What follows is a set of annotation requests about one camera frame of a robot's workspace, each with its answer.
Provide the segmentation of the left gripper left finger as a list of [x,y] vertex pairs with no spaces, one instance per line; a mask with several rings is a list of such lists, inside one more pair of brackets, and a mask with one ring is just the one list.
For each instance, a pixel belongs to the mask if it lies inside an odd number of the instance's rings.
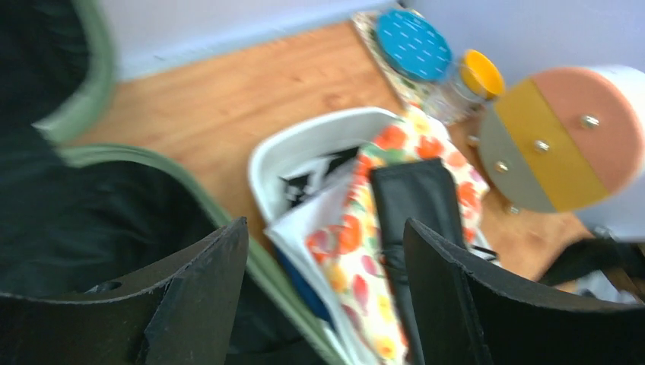
[[3,364],[223,364],[246,267],[245,218],[105,291],[1,296]]

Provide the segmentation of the black white striped shirt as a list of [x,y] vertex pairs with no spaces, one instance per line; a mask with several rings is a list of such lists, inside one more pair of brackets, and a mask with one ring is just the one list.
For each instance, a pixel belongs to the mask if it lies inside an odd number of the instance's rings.
[[288,208],[295,208],[349,173],[355,165],[359,147],[333,151],[299,165],[286,176],[280,176]]

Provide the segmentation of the dark blue garment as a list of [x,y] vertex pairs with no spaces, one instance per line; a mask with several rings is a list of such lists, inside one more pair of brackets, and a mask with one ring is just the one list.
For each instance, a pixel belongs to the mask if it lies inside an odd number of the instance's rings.
[[326,305],[321,301],[317,292],[315,292],[315,290],[309,285],[307,280],[294,266],[293,262],[284,254],[284,251],[279,248],[275,248],[275,250],[278,261],[280,262],[287,276],[290,278],[294,289],[296,290],[296,292],[298,292],[303,302],[305,302],[307,307],[316,317],[327,322],[327,324],[332,329],[335,329],[332,317],[330,316]]

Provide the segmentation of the green hard-shell suitcase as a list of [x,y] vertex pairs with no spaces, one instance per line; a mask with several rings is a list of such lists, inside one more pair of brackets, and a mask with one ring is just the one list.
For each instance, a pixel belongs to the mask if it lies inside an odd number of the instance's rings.
[[[96,2],[1,3],[1,296],[99,293],[236,220],[163,155],[69,145],[108,109],[115,64]],[[249,236],[223,364],[340,363]]]

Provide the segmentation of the cream cylindrical container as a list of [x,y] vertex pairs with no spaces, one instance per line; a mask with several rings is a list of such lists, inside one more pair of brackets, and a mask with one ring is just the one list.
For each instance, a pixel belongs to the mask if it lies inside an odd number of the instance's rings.
[[478,156],[518,209],[588,208],[644,173],[644,73],[624,65],[550,68],[485,113]]

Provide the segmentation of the floral orange print cloth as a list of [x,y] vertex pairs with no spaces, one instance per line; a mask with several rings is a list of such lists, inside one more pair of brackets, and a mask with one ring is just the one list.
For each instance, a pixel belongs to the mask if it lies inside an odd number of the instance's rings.
[[462,238],[471,243],[481,221],[488,184],[451,142],[442,122],[416,105],[361,147],[339,224],[311,233],[306,245],[378,364],[404,364],[408,341],[386,281],[380,225],[368,173],[377,167],[439,157],[456,182]]

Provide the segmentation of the black pouch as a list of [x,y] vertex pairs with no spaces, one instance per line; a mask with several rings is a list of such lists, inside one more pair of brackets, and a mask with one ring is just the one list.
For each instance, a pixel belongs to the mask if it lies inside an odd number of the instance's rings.
[[429,245],[404,250],[405,222],[421,222],[465,248],[453,175],[438,160],[370,173],[380,222],[383,267],[408,337],[413,364],[448,364],[458,355],[460,305],[454,281]]

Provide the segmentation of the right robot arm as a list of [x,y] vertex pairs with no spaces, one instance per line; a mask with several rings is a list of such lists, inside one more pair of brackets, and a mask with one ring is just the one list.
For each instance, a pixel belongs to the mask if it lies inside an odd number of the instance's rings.
[[540,277],[555,287],[575,284],[574,293],[613,303],[644,303],[644,242],[610,237],[581,239],[562,251]]

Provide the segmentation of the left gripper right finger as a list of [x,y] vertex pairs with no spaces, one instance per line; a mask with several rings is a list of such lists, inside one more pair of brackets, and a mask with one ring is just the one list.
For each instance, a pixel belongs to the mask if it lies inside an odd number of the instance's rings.
[[644,308],[522,278],[410,219],[403,238],[428,364],[642,364]]

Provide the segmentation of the white plastic tub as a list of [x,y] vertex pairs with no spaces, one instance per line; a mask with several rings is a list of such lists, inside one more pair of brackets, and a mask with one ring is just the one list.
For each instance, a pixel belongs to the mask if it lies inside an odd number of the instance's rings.
[[301,163],[372,140],[397,114],[375,106],[343,109],[296,123],[267,137],[250,155],[249,187],[265,224],[288,209],[279,178]]

